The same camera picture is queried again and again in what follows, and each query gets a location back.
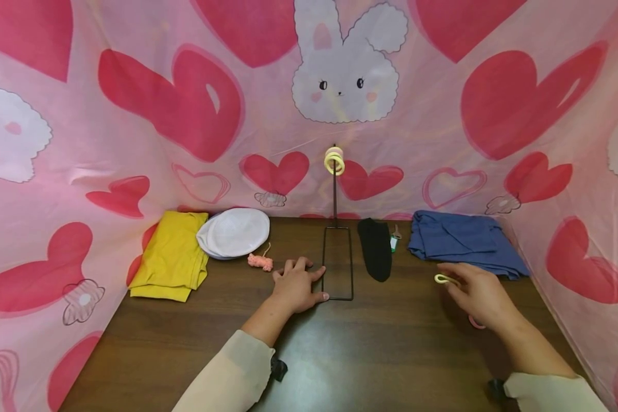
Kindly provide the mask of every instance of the beige sleeve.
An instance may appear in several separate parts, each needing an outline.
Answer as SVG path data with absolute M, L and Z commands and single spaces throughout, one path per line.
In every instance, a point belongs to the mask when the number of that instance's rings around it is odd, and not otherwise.
M 513 373 L 504 385 L 522 412 L 608 412 L 582 377 L 568 379 Z
M 275 350 L 242 330 L 188 386 L 173 412 L 245 412 L 261 398 Z

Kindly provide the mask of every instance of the yellow ring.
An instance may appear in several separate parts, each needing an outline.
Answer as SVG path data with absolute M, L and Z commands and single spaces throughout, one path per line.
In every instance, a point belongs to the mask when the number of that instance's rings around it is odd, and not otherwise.
M 336 168 L 330 164 L 331 161 L 336 162 Z M 323 162 L 325 168 L 330 174 L 341 176 L 346 169 L 346 165 L 343 161 L 343 151 L 339 147 L 331 147 L 325 152 L 325 161 Z
M 456 281 L 455 279 L 448 277 L 446 275 L 443 274 L 436 274 L 435 275 L 435 282 L 439 283 L 440 285 L 444 285 L 444 283 L 454 283 L 457 287 L 462 287 L 462 285 L 460 284 L 460 282 Z

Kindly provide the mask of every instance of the pink fabric wall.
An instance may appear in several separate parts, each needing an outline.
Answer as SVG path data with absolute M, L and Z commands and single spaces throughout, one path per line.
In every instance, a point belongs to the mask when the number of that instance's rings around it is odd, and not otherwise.
M 163 210 L 329 216 L 334 143 L 345 216 L 508 213 L 618 410 L 618 0 L 379 3 L 0 0 L 0 411 L 58 409 Z

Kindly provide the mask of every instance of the folded yellow shirt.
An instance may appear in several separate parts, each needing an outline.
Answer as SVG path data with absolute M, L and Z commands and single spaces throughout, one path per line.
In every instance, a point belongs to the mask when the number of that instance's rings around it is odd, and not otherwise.
M 130 295 L 188 300 L 189 292 L 197 290 L 208 275 L 208 255 L 196 237 L 206 220 L 207 213 L 165 212 L 128 286 Z

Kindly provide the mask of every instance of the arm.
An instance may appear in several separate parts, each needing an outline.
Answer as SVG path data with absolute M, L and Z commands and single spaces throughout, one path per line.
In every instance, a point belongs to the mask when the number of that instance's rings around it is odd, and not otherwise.
M 504 343 L 516 373 L 505 385 L 522 411 L 607 411 L 570 365 L 506 294 L 495 274 L 466 263 L 439 264 L 466 282 L 447 283 L 449 295 L 465 312 L 494 331 Z
M 311 265 L 300 257 L 273 273 L 272 295 L 197 375 L 173 412 L 242 412 L 258 402 L 270 378 L 271 347 L 286 322 L 329 299 L 323 292 L 312 294 L 311 285 L 325 268 L 308 273 Z

